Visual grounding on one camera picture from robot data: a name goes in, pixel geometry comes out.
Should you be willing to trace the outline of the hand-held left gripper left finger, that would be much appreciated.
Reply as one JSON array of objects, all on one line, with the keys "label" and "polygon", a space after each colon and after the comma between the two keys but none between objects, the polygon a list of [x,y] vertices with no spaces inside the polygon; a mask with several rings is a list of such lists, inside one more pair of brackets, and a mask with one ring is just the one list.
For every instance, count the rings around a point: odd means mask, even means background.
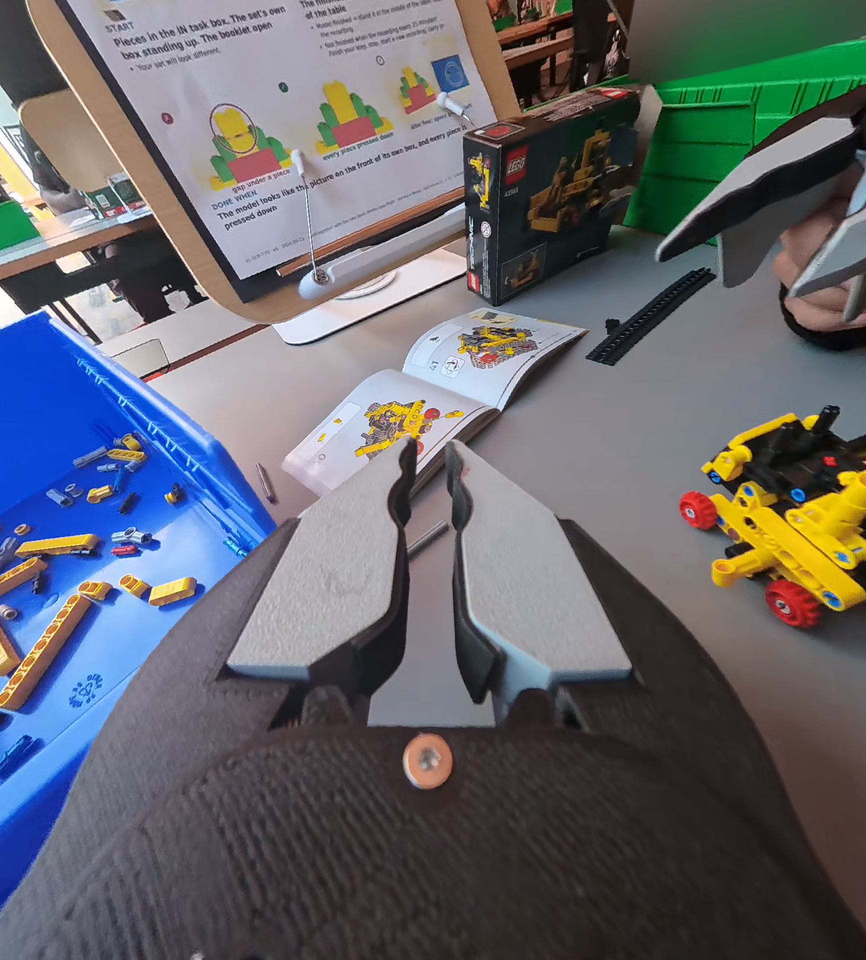
[{"label": "hand-held left gripper left finger", "polygon": [[237,678],[374,695],[405,651],[405,525],[417,442],[403,438],[291,528],[227,656]]}]

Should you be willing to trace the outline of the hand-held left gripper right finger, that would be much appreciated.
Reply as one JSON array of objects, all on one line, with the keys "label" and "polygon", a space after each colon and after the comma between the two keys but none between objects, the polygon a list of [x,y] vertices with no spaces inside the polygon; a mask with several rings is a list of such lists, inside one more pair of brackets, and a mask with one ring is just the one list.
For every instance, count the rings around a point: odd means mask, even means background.
[{"label": "hand-held left gripper right finger", "polygon": [[471,700],[629,679],[633,666],[556,514],[463,442],[445,449],[456,661]]}]

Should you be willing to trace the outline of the yellow black lego bulldozer model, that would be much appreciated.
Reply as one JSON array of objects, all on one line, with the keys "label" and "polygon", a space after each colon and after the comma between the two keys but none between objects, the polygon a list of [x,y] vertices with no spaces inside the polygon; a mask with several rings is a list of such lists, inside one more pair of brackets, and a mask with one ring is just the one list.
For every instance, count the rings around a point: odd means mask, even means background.
[{"label": "yellow black lego bulldozer model", "polygon": [[730,541],[712,581],[762,580],[770,613],[803,631],[866,603],[866,434],[836,435],[839,414],[827,405],[734,436],[702,467],[717,491],[679,498],[687,525]]}]

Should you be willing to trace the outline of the black lego track strip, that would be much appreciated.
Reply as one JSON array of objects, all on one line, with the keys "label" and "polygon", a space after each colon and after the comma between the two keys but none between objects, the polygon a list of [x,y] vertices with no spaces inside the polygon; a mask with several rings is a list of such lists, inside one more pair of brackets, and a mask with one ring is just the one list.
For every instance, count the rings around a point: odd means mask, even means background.
[{"label": "black lego track strip", "polygon": [[710,268],[690,270],[655,295],[631,318],[616,322],[610,318],[607,336],[585,355],[585,359],[603,366],[616,366],[649,333],[714,280],[716,274]]}]

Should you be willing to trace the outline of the lego instruction booklet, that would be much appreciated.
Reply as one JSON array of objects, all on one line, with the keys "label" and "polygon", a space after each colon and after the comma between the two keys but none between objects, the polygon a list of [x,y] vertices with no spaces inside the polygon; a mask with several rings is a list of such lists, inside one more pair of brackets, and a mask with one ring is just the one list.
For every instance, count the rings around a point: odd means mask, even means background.
[{"label": "lego instruction booklet", "polygon": [[481,308],[418,339],[399,369],[362,381],[281,464],[319,497],[403,439],[416,443],[415,490],[443,465],[449,441],[497,418],[538,366],[587,330]]}]

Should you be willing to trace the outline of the black lego set box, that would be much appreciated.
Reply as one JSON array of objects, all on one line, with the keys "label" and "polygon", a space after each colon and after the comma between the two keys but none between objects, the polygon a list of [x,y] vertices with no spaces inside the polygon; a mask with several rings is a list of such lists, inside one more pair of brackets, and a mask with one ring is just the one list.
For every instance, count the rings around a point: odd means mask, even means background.
[{"label": "black lego set box", "polygon": [[590,87],[463,136],[466,287],[492,306],[602,253],[634,191],[642,93]]}]

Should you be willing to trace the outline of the pile of loose lego pieces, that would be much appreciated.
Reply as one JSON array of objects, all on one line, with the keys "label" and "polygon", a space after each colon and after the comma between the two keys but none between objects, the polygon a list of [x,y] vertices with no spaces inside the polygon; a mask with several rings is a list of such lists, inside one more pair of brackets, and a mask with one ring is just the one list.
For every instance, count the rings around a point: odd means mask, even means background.
[{"label": "pile of loose lego pieces", "polygon": [[217,581],[192,480],[148,431],[0,508],[0,785],[109,700]]}]

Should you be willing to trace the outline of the person's right hand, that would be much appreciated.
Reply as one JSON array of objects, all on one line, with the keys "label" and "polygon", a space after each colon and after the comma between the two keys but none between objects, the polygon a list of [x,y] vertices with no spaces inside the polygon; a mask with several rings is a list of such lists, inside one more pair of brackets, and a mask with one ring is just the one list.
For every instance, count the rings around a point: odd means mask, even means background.
[{"label": "person's right hand", "polygon": [[[848,200],[837,197],[813,216],[791,227],[780,237],[780,249],[773,273],[781,287],[789,290],[811,258],[838,227]],[[787,326],[807,342],[846,351],[866,343],[866,312],[853,322],[842,322],[852,282],[816,291],[806,297],[781,295]]]}]

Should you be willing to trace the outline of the green plastic crate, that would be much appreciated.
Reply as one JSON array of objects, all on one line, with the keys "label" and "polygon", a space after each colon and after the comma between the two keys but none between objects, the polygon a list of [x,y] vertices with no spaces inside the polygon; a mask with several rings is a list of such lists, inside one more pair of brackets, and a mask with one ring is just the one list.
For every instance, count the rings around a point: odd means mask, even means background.
[{"label": "green plastic crate", "polygon": [[779,126],[865,83],[866,38],[660,84],[624,226],[668,234]]}]

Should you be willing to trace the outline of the wooden bench table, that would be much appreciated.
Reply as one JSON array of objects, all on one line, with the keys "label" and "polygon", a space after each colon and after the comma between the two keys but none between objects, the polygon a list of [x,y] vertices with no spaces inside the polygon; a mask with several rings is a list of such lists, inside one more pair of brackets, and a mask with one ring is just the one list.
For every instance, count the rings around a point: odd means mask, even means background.
[{"label": "wooden bench table", "polygon": [[625,76],[634,1],[487,2],[524,109]]}]

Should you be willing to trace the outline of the white stand base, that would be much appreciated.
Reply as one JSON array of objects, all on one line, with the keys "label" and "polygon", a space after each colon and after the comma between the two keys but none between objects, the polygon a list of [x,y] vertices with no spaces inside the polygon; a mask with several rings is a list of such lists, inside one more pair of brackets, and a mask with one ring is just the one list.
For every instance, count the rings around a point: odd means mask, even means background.
[{"label": "white stand base", "polygon": [[465,258],[442,247],[272,328],[288,346],[313,344],[456,280],[465,270]]}]

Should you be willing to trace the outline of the blue plastic bin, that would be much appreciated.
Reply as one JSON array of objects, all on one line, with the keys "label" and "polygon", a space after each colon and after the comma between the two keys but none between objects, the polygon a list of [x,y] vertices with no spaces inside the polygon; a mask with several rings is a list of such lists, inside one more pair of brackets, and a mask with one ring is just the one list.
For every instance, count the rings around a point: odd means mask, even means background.
[{"label": "blue plastic bin", "polygon": [[97,541],[22,573],[0,630],[22,660],[81,584],[110,585],[0,707],[0,908],[139,666],[274,528],[223,446],[85,339],[44,313],[0,330],[0,575],[24,562],[13,546]]}]

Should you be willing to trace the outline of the instruction board on stand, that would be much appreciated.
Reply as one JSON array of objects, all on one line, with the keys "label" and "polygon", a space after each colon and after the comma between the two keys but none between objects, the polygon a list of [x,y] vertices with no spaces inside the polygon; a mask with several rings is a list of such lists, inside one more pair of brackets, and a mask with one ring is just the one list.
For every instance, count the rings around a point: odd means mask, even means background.
[{"label": "instruction board on stand", "polygon": [[204,292],[259,324],[458,238],[520,106],[484,2],[27,2]]}]

